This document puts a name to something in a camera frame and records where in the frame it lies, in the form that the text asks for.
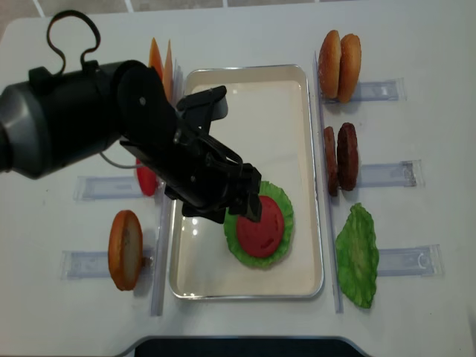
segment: tray rim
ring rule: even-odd
[[[184,81],[184,90],[187,88],[187,84],[190,80],[190,76],[192,76],[195,73],[200,73],[200,72],[211,72],[211,71],[236,71],[236,70],[246,70],[246,69],[260,69],[260,68],[276,68],[276,67],[295,67],[302,71],[304,74],[304,78],[306,79],[306,99],[307,99],[307,112],[308,112],[308,120],[309,120],[309,133],[310,133],[310,143],[311,143],[311,154],[312,154],[312,184],[314,186],[314,207],[315,207],[315,215],[316,215],[316,223],[317,223],[317,235],[318,235],[318,244],[319,244],[319,249],[318,252],[320,253],[320,263],[321,263],[321,279],[320,282],[318,283],[318,287],[316,288],[315,291],[311,292],[310,294],[304,294],[304,295],[194,295],[194,296],[184,296],[176,292],[172,286],[171,283],[171,277],[173,274],[173,270],[171,269],[172,265],[172,260],[173,255],[174,255],[174,248],[176,244],[175,239],[173,239],[174,236],[174,231],[175,231],[175,224],[177,223],[176,219],[176,210],[178,210],[179,202],[174,201],[173,206],[171,208],[172,212],[172,217],[170,220],[170,229],[169,229],[169,239],[172,240],[171,244],[171,249],[170,249],[170,262],[169,262],[169,274],[168,274],[168,285],[170,287],[171,292],[173,295],[180,299],[180,300],[282,300],[282,299],[287,299],[287,300],[303,300],[303,299],[310,299],[313,297],[316,297],[324,287],[324,259],[323,259],[323,249],[322,249],[322,237],[321,237],[321,221],[319,217],[319,204],[318,204],[318,185],[317,185],[317,170],[316,170],[316,164],[315,164],[315,142],[314,142],[314,136],[313,136],[313,128],[312,128],[312,110],[311,110],[311,95],[309,92],[309,78],[306,74],[306,72],[300,67],[299,65],[295,64],[287,64],[287,65],[258,65],[258,66],[248,66],[248,67],[224,67],[224,68],[203,68],[203,69],[196,69],[194,71],[191,71],[188,75],[187,78]]]

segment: gray floor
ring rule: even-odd
[[[52,16],[66,9],[84,13],[126,13],[212,7],[296,4],[326,0],[0,0],[0,39],[7,25],[22,17]]]

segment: burger patty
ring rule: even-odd
[[[329,195],[336,197],[339,182],[337,177],[337,161],[335,159],[334,129],[331,126],[324,129],[324,147],[327,163],[327,189]]]
[[[353,190],[357,183],[358,151],[356,128],[351,123],[344,123],[338,133],[337,167],[342,190]]]

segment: brown patty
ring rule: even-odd
[[[326,149],[327,189],[329,195],[336,197],[339,182],[337,179],[337,161],[335,160],[334,129],[331,126],[324,129],[324,147]]]
[[[351,191],[356,186],[358,175],[358,152],[356,128],[344,123],[337,137],[338,179],[342,190]]]
[[[341,39],[339,32],[330,31],[319,51],[319,84],[328,98],[337,97],[341,66]]]

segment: hamburger bun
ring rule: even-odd
[[[142,229],[131,210],[114,218],[109,236],[109,272],[119,290],[133,290],[142,266]]]
[[[339,67],[341,65],[341,40],[339,32],[330,31],[319,52],[319,84],[324,96],[335,98],[338,94]]]
[[[356,88],[360,74],[362,52],[360,39],[354,34],[348,34],[341,40],[341,73],[339,74],[339,88],[337,98],[347,103]]]

